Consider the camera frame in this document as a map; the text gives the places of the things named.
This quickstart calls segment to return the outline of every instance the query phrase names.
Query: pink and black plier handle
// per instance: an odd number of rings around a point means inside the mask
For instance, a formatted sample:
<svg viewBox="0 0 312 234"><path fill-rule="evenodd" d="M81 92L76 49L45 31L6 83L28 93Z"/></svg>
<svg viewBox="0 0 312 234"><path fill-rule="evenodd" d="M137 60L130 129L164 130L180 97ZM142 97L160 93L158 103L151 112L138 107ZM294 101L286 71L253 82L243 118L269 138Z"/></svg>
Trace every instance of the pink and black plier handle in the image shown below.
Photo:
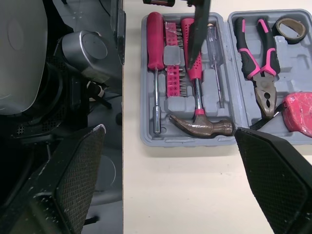
<svg viewBox="0 0 312 234"><path fill-rule="evenodd" d="M257 30L263 43L263 60L262 68L258 65L254 59L250 50L248 49L245 39L245 19L240 17L235 21L234 34L237 39L237 49L242 57L242 72L244 77L252 79L257 73L266 72L272 76L276 76L280 73L280 66L277 60L276 48L274 38L268 22L264 18L260 18L257 22Z"/></svg>

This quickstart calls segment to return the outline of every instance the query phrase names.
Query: screwdriver shaft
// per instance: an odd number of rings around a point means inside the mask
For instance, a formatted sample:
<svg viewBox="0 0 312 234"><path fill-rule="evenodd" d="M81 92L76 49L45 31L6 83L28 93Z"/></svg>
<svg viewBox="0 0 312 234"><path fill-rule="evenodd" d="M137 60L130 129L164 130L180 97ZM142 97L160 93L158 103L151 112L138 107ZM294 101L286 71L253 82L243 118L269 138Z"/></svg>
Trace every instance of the screwdriver shaft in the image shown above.
<svg viewBox="0 0 312 234"><path fill-rule="evenodd" d="M220 108L224 108L223 107L223 98L222 98L222 93L221 93L221 88L220 88L220 80L219 80L218 68L217 68L216 61L214 61L214 71L215 71L215 76L216 76L216 85L217 85L218 94L219 94L219 106L220 106Z"/></svg>
<svg viewBox="0 0 312 234"><path fill-rule="evenodd" d="M160 133L160 106L159 106L159 77L158 77L158 69L155 69L155 79L154 79L154 86L155 86L155 105L154 105L154 132Z"/></svg>

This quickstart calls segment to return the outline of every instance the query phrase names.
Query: hammer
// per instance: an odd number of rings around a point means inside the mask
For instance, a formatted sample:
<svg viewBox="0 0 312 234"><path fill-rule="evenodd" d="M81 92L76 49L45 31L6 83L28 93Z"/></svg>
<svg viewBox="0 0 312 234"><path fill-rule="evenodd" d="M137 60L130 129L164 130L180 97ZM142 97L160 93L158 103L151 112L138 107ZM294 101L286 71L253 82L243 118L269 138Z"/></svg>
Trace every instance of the hammer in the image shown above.
<svg viewBox="0 0 312 234"><path fill-rule="evenodd" d="M183 43L184 43L184 58L185 65L188 66L188 40L189 40L189 28L194 22L194 19L183 19L181 21ZM187 70L190 80L193 84L193 91L195 97L195 116L193 123L189 123L185 120L179 119L174 115L170 115L170 121L182 131L197 138L213 138L217 135L232 136L233 125L229 120L221 120L217 123L212 123L205 115L201 100L201 55L199 53L195 64L190 70Z"/></svg>

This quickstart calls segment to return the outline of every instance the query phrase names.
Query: claw hammer head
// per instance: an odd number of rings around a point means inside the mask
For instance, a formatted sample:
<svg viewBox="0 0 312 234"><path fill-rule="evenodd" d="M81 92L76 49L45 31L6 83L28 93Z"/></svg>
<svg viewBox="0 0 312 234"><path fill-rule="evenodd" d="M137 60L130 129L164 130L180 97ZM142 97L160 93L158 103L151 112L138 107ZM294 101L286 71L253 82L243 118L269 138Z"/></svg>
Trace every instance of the claw hammer head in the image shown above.
<svg viewBox="0 0 312 234"><path fill-rule="evenodd" d="M212 123L205 115L195 115L193 123L170 115L170 121L182 131L197 138L213 138L217 135L232 136L233 124L229 120Z"/></svg>

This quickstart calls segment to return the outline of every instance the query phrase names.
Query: clear screwdriver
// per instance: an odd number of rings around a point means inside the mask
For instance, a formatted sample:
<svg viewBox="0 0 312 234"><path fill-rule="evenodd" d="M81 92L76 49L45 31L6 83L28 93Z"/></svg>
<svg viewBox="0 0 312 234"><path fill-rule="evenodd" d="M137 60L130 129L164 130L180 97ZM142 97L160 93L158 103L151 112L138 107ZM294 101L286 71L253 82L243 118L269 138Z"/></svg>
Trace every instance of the clear screwdriver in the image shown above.
<svg viewBox="0 0 312 234"><path fill-rule="evenodd" d="M220 80L219 80L219 75L218 75L218 70L219 70L219 66L221 63L221 59L220 59L221 51L219 50L219 45L218 45L216 32L215 32L215 26L212 23L208 24L207 34L208 34L208 41L207 41L208 56L209 56L210 61L212 62L212 67L215 70L216 84L217 84L218 94L219 94L219 105L220 105L220 108L224 108L223 97L222 97L221 88L220 88Z"/></svg>

